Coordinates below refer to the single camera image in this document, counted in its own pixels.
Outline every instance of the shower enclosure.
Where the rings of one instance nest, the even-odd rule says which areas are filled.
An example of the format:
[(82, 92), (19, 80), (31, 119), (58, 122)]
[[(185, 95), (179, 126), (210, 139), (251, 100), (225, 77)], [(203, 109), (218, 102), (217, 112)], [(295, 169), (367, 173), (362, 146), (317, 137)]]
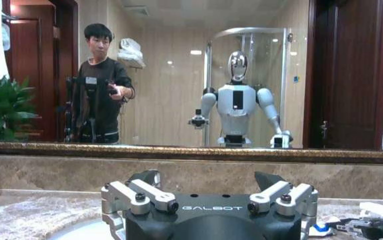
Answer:
[[(245, 83), (255, 88), (269, 88), (274, 95), (274, 103), (283, 119), (283, 101), (286, 85), (286, 49), (287, 29), (243, 27), (219, 32), (207, 43), (205, 53), (205, 88), (219, 89), (231, 80), (227, 61), (234, 51), (242, 50), (249, 57), (249, 69)], [(275, 131), (257, 105), (250, 121), (247, 137), (253, 147), (269, 147)], [(205, 146), (218, 146), (222, 135), (222, 122), (217, 107), (210, 113), (210, 124), (203, 130)]]

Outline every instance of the marble backsplash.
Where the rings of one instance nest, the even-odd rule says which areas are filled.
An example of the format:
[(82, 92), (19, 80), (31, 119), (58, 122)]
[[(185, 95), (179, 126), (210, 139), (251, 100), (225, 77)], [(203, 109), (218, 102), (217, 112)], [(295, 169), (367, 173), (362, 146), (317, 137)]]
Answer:
[(293, 164), (203, 160), (98, 159), (0, 155), (3, 189), (99, 192), (107, 182), (158, 169), (167, 192), (259, 192), (254, 173), (281, 175), (315, 186), (322, 198), (383, 199), (383, 165)]

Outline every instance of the man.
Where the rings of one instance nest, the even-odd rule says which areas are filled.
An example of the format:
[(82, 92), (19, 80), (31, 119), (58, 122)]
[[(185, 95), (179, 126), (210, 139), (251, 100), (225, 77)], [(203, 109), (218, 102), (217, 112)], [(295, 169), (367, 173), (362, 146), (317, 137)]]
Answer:
[(101, 23), (91, 24), (85, 29), (85, 37), (93, 57), (81, 66), (78, 79), (97, 85), (93, 96), (86, 84), (75, 85), (75, 136), (79, 142), (115, 144), (119, 142), (121, 107), (134, 99), (135, 89), (123, 64), (107, 56), (114, 40), (111, 30)]

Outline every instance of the potted plant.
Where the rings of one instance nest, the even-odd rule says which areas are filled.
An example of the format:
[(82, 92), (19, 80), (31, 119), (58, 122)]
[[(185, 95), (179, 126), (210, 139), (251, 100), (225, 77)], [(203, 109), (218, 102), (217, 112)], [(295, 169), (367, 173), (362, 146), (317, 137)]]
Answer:
[(29, 87), (29, 79), (19, 84), (6, 76), (0, 78), (0, 141), (19, 139), (17, 132), (21, 125), (38, 117), (31, 103), (33, 89)]

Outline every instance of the silver robot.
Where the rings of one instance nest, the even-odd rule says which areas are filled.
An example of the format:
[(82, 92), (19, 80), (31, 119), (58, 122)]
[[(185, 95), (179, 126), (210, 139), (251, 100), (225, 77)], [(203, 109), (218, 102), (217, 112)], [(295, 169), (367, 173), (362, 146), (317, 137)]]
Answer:
[(293, 136), (289, 130), (281, 129), (281, 117), (274, 105), (274, 96), (267, 88), (257, 90), (245, 84), (249, 58), (242, 51), (235, 51), (229, 58), (227, 69), (231, 74), (230, 82), (215, 91), (206, 89), (202, 96), (202, 107), (197, 109), (195, 116), (189, 121), (197, 129), (209, 124), (210, 111), (217, 104), (222, 121), (223, 135), (218, 143), (227, 147), (251, 145), (247, 138), (250, 119), (259, 104), (273, 125), (275, 135), (270, 140), (273, 148), (290, 148)]

